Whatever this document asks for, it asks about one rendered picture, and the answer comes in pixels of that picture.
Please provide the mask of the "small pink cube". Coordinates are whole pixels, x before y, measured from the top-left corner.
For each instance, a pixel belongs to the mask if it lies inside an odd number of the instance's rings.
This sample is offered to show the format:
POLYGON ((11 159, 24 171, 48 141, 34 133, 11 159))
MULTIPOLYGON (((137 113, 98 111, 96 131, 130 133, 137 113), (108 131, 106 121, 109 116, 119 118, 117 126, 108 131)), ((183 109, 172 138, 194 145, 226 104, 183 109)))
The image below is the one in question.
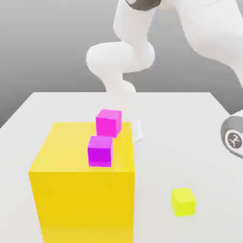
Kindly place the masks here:
POLYGON ((116 138, 122 129, 122 112, 102 109, 95 118, 96 134, 116 138))

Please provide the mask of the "small purple cube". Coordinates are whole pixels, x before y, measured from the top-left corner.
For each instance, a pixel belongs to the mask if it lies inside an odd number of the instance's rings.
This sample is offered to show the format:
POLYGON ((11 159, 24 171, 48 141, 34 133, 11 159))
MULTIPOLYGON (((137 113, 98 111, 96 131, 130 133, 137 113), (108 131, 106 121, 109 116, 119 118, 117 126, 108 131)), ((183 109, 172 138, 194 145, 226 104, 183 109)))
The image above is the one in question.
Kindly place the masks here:
POLYGON ((113 138, 91 136, 88 143, 88 164, 90 167, 111 167, 113 158, 113 138))

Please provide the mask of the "small lime yellow cube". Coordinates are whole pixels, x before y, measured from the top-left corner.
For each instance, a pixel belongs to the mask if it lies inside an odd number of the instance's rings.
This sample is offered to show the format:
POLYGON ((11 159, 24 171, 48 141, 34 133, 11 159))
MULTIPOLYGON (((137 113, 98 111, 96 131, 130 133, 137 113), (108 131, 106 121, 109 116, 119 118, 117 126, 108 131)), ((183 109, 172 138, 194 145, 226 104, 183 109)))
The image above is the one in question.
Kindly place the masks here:
POLYGON ((190 188, 172 189, 171 206, 175 216, 194 215, 196 198, 190 188))

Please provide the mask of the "large yellow box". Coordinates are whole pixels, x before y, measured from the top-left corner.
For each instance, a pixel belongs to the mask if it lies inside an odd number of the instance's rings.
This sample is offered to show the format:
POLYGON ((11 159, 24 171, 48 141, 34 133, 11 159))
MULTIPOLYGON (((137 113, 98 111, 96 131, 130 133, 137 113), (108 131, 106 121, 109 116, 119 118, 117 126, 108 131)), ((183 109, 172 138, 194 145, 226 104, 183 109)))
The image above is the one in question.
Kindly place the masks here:
POLYGON ((44 243, 133 243, 131 124, 113 141, 109 168, 90 167, 93 122, 53 124, 28 174, 44 243))

